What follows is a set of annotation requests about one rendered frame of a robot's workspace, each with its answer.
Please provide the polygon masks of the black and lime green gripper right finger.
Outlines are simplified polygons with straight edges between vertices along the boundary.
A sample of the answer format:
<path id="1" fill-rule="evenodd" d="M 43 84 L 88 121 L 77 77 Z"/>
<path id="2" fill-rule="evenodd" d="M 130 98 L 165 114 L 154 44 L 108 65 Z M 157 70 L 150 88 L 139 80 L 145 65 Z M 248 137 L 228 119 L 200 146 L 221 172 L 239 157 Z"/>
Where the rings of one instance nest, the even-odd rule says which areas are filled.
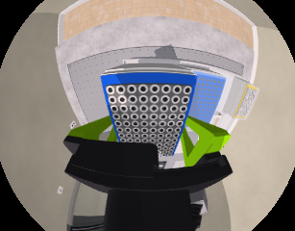
<path id="1" fill-rule="evenodd" d="M 190 115 L 187 116 L 185 125 L 199 136 L 199 140 L 194 147 L 184 127 L 181 135 L 181 143 L 186 167 L 194 166 L 205 154 L 220 151 L 231 137 L 227 130 Z"/>

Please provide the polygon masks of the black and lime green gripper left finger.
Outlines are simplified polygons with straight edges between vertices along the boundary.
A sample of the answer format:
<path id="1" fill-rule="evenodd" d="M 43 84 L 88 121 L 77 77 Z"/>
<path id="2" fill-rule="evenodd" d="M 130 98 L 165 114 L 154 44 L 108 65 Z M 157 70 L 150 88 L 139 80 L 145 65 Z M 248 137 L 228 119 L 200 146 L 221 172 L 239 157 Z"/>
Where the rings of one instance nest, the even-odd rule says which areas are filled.
<path id="1" fill-rule="evenodd" d="M 72 129 L 67 136 L 81 137 L 88 140 L 99 141 L 99 135 L 112 125 L 111 116 L 100 118 L 83 126 Z M 114 128 L 112 126 L 111 133 L 106 141 L 117 141 Z"/>

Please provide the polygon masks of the dark grey flat pad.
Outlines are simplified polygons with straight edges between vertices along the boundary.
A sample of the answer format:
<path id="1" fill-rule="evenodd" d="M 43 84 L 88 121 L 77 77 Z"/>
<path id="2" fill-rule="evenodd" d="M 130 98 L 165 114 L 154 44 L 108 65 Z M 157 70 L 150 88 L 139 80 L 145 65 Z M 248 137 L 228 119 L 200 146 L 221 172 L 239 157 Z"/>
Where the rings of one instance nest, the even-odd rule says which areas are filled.
<path id="1" fill-rule="evenodd" d="M 166 162 L 160 162 L 159 163 L 159 169 L 164 169 L 164 167 L 165 167 L 165 165 L 166 165 Z"/>

